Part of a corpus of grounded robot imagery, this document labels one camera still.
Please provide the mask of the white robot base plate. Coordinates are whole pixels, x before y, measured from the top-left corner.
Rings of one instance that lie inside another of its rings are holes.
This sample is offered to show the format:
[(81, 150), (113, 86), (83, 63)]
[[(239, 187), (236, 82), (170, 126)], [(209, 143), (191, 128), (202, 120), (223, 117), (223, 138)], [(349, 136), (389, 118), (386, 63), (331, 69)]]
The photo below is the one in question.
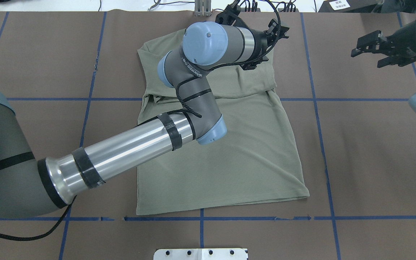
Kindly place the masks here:
[(244, 248), (179, 248), (160, 249), (153, 255), (154, 260), (248, 260)]

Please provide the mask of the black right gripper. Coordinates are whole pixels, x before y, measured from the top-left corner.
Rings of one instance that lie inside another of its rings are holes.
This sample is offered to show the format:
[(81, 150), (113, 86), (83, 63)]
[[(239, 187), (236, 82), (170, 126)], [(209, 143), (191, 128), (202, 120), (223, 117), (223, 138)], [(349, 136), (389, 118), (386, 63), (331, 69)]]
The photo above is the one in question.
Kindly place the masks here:
[(388, 65), (406, 66), (416, 61), (416, 53), (408, 47), (401, 47), (383, 36), (382, 31), (374, 31), (358, 38), (356, 48), (352, 49), (351, 57), (363, 53), (384, 54), (386, 58), (378, 61), (377, 68)]

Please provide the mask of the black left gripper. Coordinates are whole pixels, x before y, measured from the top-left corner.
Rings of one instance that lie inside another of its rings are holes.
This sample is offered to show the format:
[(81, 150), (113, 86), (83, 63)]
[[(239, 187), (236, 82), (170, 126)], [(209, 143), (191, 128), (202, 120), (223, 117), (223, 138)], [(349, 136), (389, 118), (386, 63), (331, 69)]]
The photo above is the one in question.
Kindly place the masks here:
[(288, 26), (282, 25), (279, 12), (275, 9), (276, 15), (268, 23), (267, 30), (258, 31), (250, 28), (244, 20), (239, 17), (240, 7), (226, 7), (215, 17), (215, 23), (227, 27), (236, 28), (242, 36), (242, 51), (236, 61), (223, 61), (215, 64), (216, 69), (224, 66), (240, 66), (243, 70), (254, 70), (264, 61), (268, 61), (267, 54), (272, 51), (280, 39), (288, 39)]

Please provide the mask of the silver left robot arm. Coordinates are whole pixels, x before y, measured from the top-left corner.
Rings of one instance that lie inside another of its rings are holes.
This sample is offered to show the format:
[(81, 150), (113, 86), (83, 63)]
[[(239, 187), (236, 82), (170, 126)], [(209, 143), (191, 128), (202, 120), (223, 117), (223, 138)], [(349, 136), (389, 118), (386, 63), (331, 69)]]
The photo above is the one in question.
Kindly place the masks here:
[[(178, 109), (156, 64), (199, 19), (179, 12), (0, 12), (0, 91), (36, 158), (60, 157)], [(227, 135), (196, 141), (80, 194), (73, 217), (194, 217), (200, 208), (285, 202), (293, 130), (270, 62), (208, 76)]]

